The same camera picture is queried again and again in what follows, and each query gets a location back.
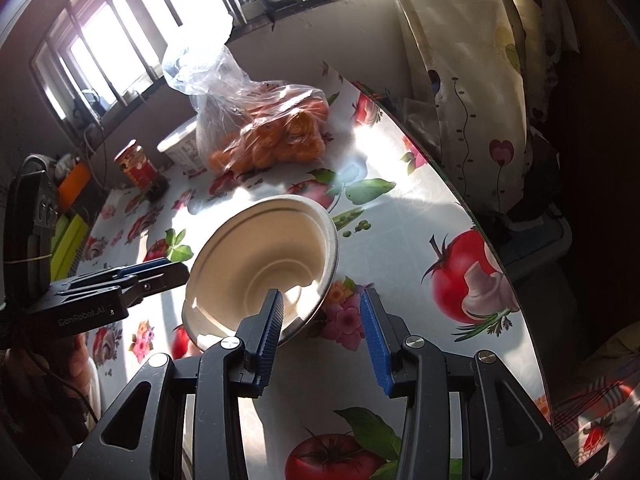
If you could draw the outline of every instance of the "tablecloth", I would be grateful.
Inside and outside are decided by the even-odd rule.
[[[354,439],[350,431],[373,434],[358,462],[362,478],[393,462],[389,439],[402,435],[405,402],[388,399],[376,384],[359,312],[366,285],[412,333],[443,351],[496,352],[527,393],[545,403],[519,304],[465,205],[367,95],[326,65],[320,80],[331,103],[322,161],[217,179],[208,172],[187,178],[174,166],[165,173],[168,192],[156,203],[134,189],[114,190],[78,268],[82,274],[158,256],[191,267],[217,227],[276,194],[306,196],[327,209],[340,251],[327,298],[308,330],[278,350],[264,395],[240,399],[250,478],[302,478],[296,457],[318,442],[310,433],[342,434],[344,452]],[[88,335],[105,408],[151,354],[184,354],[183,301],[184,287],[146,298],[127,319]],[[457,408],[452,396],[453,459],[462,456]]]

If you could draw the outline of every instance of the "window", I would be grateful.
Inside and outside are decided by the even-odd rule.
[[[300,9],[306,1],[270,6]],[[161,79],[167,41],[181,24],[231,14],[235,28],[252,30],[264,11],[262,0],[70,0],[32,68],[52,110],[82,139],[90,123],[109,126]]]

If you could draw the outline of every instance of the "jar lid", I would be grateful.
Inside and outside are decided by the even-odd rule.
[[[191,135],[196,129],[196,117],[192,117],[185,123],[178,126],[174,131],[172,131],[165,139],[163,139],[160,144],[158,144],[158,151],[160,153],[164,153],[169,148],[175,146],[183,140],[185,137]]]
[[[113,157],[113,161],[117,162],[118,164],[122,164],[136,152],[137,146],[138,144],[136,139],[131,139],[129,143],[121,150],[121,152]]]

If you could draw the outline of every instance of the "glass jar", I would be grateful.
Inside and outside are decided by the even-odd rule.
[[[129,180],[145,193],[149,202],[158,200],[168,189],[168,180],[156,170],[136,139],[133,139],[113,160]]]

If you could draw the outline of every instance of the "paper bowl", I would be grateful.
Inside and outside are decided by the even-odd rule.
[[[338,235],[321,205],[294,195],[256,202],[222,224],[198,254],[182,306],[185,330],[204,351],[235,335],[277,288],[285,301],[283,344],[318,311],[337,263]]]

